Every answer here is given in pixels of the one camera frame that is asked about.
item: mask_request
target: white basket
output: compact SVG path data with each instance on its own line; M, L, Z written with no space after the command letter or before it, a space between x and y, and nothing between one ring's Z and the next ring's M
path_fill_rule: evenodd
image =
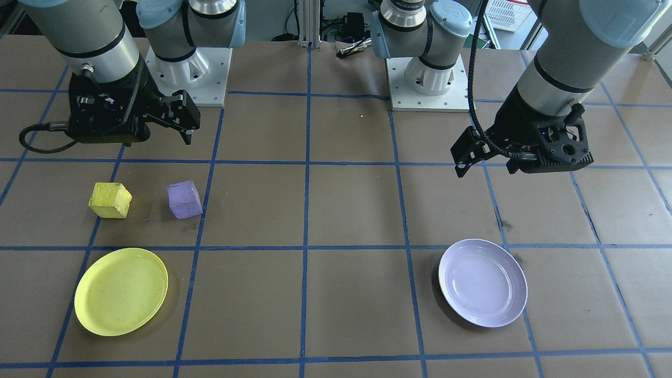
M491 0L485 13L495 29L515 32L532 12L527 1Z

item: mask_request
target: purple cube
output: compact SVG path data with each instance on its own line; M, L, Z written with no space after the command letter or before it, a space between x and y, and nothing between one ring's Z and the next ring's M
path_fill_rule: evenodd
M189 180L170 184L168 189L168 205L177 219L185 219L203 214L203 206L194 182Z

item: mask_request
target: yellow plate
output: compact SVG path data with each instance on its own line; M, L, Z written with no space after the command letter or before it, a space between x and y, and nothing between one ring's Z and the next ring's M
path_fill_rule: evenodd
M167 291L163 261L148 250L124 248L103 256L84 273L75 291L75 313L94 334L119 336L147 323Z

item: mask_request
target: white plate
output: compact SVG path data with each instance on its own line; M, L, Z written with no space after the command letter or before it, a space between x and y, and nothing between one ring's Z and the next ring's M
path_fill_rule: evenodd
M487 240L451 245L439 263L439 286L456 313L482 327L510 324L528 302L528 282L520 265Z

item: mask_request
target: yellow cube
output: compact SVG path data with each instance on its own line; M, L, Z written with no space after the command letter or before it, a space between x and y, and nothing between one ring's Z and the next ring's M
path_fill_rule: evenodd
M96 182L89 207L101 218L125 219L133 196L118 182Z

